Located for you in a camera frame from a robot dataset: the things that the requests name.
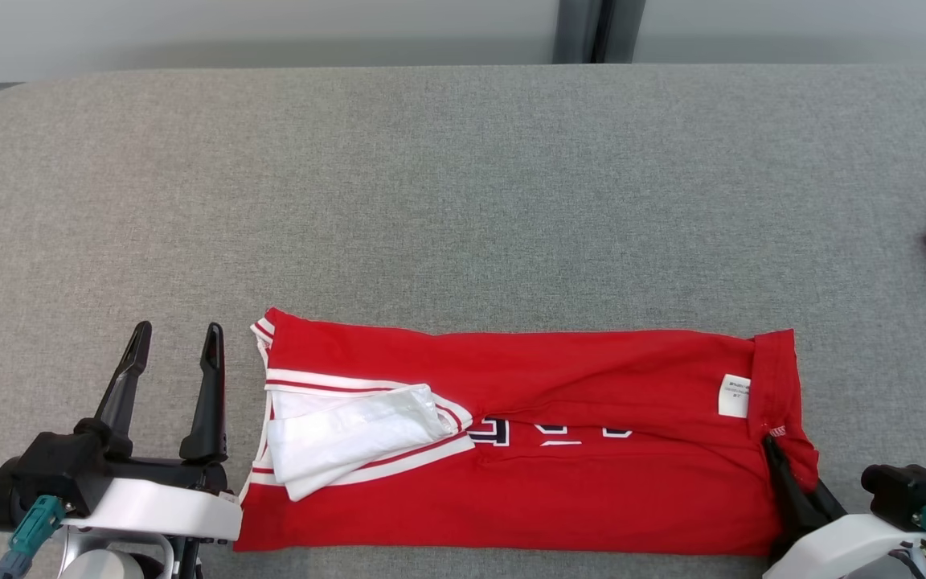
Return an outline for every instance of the clothing tag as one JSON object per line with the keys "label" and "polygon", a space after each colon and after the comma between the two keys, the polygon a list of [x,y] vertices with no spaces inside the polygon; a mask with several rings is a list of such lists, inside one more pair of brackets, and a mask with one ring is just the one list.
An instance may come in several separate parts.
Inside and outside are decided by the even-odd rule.
{"label": "clothing tag", "polygon": [[717,413],[721,417],[749,418],[749,378],[724,374]]}

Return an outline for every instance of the white stripe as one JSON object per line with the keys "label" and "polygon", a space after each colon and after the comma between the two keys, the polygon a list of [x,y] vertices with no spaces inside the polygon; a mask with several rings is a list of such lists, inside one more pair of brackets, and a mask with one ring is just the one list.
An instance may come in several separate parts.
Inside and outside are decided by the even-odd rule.
{"label": "white stripe", "polygon": [[264,359],[264,368],[269,364],[269,344],[260,338],[256,338],[256,349],[260,351],[260,357]]}
{"label": "white stripe", "polygon": [[273,332],[275,332],[276,330],[275,327],[273,327],[273,324],[270,323],[269,320],[266,318],[261,318],[260,321],[257,323],[258,325],[260,325],[260,327],[262,327],[262,329],[268,331],[271,336],[273,335]]}
{"label": "white stripe", "polygon": [[269,457],[269,446],[264,451],[264,457],[258,461],[252,462],[253,469],[270,469],[273,470],[273,459]]}
{"label": "white stripe", "polygon": [[466,429],[469,429],[471,425],[473,425],[473,417],[471,417],[470,413],[467,412],[466,408],[463,408],[452,400],[434,395],[434,404],[438,404],[438,406],[444,407],[447,410],[451,410],[452,414],[456,414],[456,418],[459,418],[460,423],[462,424],[460,427],[461,431],[465,431]]}
{"label": "white stripe", "polygon": [[[452,457],[454,454],[472,450],[473,447],[474,443],[473,440],[470,440],[470,437],[460,436],[458,439],[453,440],[448,444],[442,444],[441,446],[432,448],[432,450],[427,450],[425,452],[418,452],[418,454],[413,454],[411,457],[402,458],[399,461],[356,470],[355,472],[346,474],[344,477],[335,480],[330,484],[330,487],[342,487],[342,485],[346,484],[366,483],[368,480],[376,480],[379,478],[385,478],[399,473],[404,473],[407,472],[407,470],[419,468],[419,466],[430,465],[431,462],[440,461],[442,458]],[[268,487],[284,486],[277,481],[277,478],[273,476],[273,473],[249,473],[246,487],[248,486],[248,483],[264,484],[268,485]]]}
{"label": "white stripe", "polygon": [[[246,488],[249,487],[249,484],[265,484],[267,487],[283,487],[283,484],[278,483],[277,478],[273,477],[273,473],[249,473],[248,480],[245,481]],[[242,500],[245,499],[245,491],[242,491]]]}
{"label": "white stripe", "polygon": [[411,446],[411,447],[409,447],[409,448],[404,448],[403,450],[397,450],[397,451],[394,451],[394,452],[389,452],[389,454],[384,454],[384,455],[382,455],[382,457],[377,457],[377,458],[375,458],[375,459],[372,459],[371,462],[387,461],[387,459],[389,459],[389,458],[396,458],[396,457],[400,457],[400,455],[402,455],[402,454],[408,454],[408,452],[412,452],[412,451],[414,451],[414,450],[421,450],[421,448],[423,448],[424,446],[425,446],[425,445],[422,444],[422,445],[420,445],[420,446]]}
{"label": "white stripe", "polygon": [[269,337],[267,334],[262,333],[262,330],[258,329],[255,323],[253,323],[253,325],[249,327],[249,330],[251,330],[252,333],[256,335],[257,340],[260,340],[261,342],[264,342],[267,345],[273,344],[272,338]]}
{"label": "white stripe", "polygon": [[331,374],[317,374],[299,370],[281,370],[271,368],[267,370],[268,380],[283,380],[286,382],[299,382],[299,384],[312,384],[316,386],[330,386],[331,388],[386,388],[396,389],[415,384],[402,384],[390,380],[367,380],[363,378],[346,378],[345,376],[331,376]]}
{"label": "white stripe", "polygon": [[[267,404],[264,408],[264,426],[262,426],[262,429],[260,429],[260,447],[258,447],[256,450],[256,458],[252,463],[253,466],[257,466],[256,462],[269,462],[269,448],[267,445],[267,422],[269,422],[269,412],[271,412],[271,407],[273,404],[271,396],[271,393],[267,392]],[[244,501],[245,495],[249,491],[249,483],[251,478],[252,477],[250,475],[249,479],[246,479],[245,487],[242,487],[242,491],[238,494],[239,503]]]}

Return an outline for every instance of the basketball jersey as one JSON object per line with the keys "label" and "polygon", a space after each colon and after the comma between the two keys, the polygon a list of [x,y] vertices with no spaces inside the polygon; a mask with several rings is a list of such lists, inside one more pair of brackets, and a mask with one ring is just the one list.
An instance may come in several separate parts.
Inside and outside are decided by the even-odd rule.
{"label": "basketball jersey", "polygon": [[429,336],[279,310],[254,331],[268,366],[264,422],[283,393],[374,396],[425,384],[451,432],[291,501],[264,428],[236,550],[762,554],[779,528],[762,437],[779,436],[805,491],[816,484],[790,331]]}

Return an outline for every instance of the gray table surface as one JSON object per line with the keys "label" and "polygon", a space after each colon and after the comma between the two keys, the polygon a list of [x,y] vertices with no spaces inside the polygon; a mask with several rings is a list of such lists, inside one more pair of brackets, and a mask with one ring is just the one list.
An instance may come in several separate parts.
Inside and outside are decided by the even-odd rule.
{"label": "gray table surface", "polygon": [[[176,455],[216,320],[236,487],[264,402],[248,326],[269,305],[429,332],[794,327],[822,476],[862,511],[864,466],[926,465],[925,236],[926,68],[203,70],[22,85],[0,94],[0,464],[91,413],[143,318],[155,333],[136,451]],[[32,576],[54,576],[56,553]],[[213,546],[203,559],[214,578],[764,569],[451,548]]]}

